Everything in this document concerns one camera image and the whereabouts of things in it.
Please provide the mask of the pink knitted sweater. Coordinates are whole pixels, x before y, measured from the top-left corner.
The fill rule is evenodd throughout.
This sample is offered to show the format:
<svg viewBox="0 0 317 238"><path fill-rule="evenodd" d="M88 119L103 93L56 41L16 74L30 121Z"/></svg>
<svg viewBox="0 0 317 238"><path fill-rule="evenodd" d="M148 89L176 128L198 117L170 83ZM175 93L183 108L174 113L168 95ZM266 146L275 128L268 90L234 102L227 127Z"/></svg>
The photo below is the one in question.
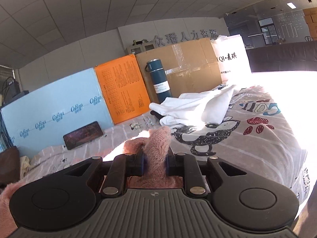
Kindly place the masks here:
<svg viewBox="0 0 317 238"><path fill-rule="evenodd" d="M183 187L181 177L169 177L166 174L165 158L171 143L169 128L161 127L156 130L142 131L137 137L129 139L115 147L103 160L111 161L120 154L137 154L139 150L145 153L148 167L142 177L130 177L127 181L130 188L168 189ZM8 237L17 229L9 210L9 202L20 187L27 184L20 180L9 184L1 193L1 237Z"/></svg>

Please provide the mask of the brown cardboard sheet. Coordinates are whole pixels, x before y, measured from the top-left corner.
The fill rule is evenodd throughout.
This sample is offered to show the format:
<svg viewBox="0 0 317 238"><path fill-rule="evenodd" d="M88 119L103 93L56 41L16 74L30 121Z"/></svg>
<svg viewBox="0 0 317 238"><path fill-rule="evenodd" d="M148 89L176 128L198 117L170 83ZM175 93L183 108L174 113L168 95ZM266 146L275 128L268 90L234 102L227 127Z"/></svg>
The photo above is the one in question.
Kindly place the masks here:
<svg viewBox="0 0 317 238"><path fill-rule="evenodd" d="M222 83L217 58L209 38L152 49L136 55L136 59L150 97L158 103L158 96L146 70L147 62L161 60L173 97L182 93L208 91Z"/></svg>

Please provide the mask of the cartoon printed bed sheet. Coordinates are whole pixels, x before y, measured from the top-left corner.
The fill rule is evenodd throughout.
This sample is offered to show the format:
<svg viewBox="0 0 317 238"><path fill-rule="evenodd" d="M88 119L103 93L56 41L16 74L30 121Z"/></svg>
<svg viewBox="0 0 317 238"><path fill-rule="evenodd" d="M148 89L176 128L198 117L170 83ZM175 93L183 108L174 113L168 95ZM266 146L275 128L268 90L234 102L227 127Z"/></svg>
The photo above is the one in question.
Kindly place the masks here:
<svg viewBox="0 0 317 238"><path fill-rule="evenodd" d="M126 140L147 137L159 128L150 113L115 125L104 135L73 150L46 147L35 155L24 176L29 183L98 155L110 161ZM253 73L234 93L223 122L171 129L175 153L206 160L211 153L234 165L289 187L303 209L316 182L316 72Z"/></svg>

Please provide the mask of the orange printed board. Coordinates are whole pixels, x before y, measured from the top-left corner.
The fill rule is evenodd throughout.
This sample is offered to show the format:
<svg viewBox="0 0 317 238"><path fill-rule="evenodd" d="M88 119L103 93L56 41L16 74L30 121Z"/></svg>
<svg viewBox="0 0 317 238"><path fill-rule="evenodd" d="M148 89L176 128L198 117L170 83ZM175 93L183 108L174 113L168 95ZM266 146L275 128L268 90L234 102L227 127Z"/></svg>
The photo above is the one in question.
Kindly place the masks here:
<svg viewBox="0 0 317 238"><path fill-rule="evenodd" d="M114 124L149 111L150 99L134 55L100 64L95 73Z"/></svg>

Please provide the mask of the white printed shopping bag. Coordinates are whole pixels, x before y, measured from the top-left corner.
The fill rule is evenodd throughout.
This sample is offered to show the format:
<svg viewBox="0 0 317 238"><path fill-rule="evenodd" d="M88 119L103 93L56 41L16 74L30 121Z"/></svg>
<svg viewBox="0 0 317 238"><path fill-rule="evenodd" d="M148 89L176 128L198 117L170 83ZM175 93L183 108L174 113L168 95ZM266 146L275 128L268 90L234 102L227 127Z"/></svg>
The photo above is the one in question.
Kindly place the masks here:
<svg viewBox="0 0 317 238"><path fill-rule="evenodd" d="M251 75L249 59L240 35L211 40L223 83L242 82Z"/></svg>

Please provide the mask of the brown folded garment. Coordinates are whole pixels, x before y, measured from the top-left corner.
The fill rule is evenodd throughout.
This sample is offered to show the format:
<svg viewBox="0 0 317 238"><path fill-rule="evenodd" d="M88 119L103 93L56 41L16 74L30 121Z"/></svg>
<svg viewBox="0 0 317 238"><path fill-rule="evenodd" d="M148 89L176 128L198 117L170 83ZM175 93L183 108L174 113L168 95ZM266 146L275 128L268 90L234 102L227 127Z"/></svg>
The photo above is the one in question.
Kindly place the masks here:
<svg viewBox="0 0 317 238"><path fill-rule="evenodd" d="M5 188L8 184L20 180L20 156L16 146L6 149L0 154L0 186Z"/></svg>

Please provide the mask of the light blue foam board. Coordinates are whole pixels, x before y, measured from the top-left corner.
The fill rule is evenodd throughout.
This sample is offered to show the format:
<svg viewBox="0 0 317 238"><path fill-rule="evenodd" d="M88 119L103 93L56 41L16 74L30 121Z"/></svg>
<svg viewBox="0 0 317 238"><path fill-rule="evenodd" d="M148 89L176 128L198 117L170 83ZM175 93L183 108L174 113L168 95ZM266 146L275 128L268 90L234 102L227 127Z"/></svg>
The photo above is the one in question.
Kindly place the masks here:
<svg viewBox="0 0 317 238"><path fill-rule="evenodd" d="M64 143L64 135L94 121L114 125L94 69L39 88L1 109L10 140L21 156Z"/></svg>

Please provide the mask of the dark blue vacuum bottle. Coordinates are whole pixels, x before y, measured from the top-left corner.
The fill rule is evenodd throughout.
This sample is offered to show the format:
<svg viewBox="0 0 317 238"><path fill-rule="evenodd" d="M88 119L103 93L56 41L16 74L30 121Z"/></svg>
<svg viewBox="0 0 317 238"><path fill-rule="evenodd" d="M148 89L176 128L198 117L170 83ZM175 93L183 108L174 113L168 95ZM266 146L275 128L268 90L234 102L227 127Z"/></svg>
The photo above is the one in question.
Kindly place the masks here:
<svg viewBox="0 0 317 238"><path fill-rule="evenodd" d="M160 59L152 59L147 62L145 71L150 73L158 102L162 103L167 97L172 97L167 76Z"/></svg>

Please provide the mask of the black garment under white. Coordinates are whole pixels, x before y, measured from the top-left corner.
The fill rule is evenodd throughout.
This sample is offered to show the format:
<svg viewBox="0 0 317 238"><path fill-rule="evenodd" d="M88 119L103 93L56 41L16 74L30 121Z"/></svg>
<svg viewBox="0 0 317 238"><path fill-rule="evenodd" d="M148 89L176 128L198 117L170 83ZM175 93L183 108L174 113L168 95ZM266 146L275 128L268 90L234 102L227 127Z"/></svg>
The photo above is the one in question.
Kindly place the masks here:
<svg viewBox="0 0 317 238"><path fill-rule="evenodd" d="M164 118L163 115L161 115L161 114L159 114L159 113L157 113L157 112L155 112L155 111L153 111L153 110L150 111L150 114L153 115L153 116L154 116L155 118L157 118L158 120L161 120L162 118Z"/></svg>

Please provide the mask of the black sofa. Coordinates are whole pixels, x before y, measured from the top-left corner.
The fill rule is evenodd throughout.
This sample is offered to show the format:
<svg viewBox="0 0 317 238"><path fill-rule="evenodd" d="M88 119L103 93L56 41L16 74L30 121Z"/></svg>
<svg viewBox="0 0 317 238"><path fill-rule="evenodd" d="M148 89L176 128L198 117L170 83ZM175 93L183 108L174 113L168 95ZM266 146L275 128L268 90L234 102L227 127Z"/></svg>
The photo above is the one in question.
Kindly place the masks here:
<svg viewBox="0 0 317 238"><path fill-rule="evenodd" d="M247 50L251 71L316 71L316 41Z"/></svg>

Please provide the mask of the stacked cardboard boxes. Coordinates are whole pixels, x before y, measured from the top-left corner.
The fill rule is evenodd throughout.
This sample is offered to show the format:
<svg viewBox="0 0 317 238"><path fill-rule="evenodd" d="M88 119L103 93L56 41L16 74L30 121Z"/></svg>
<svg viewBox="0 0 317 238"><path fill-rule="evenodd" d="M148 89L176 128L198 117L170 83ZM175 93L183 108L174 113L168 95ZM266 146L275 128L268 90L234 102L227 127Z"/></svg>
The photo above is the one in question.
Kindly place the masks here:
<svg viewBox="0 0 317 238"><path fill-rule="evenodd" d="M317 7L303 9L305 22L309 28L310 37L316 41L317 39Z"/></svg>

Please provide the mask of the black smartphone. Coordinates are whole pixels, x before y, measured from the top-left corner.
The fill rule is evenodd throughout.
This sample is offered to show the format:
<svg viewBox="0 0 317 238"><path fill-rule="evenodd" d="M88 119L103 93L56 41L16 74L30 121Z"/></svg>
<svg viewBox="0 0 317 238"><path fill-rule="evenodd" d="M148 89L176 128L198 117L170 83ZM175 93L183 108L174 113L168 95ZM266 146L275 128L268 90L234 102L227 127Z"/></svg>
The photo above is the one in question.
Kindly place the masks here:
<svg viewBox="0 0 317 238"><path fill-rule="evenodd" d="M75 131L63 136L64 143L68 150L82 146L103 135L103 131L97 121L85 125Z"/></svg>

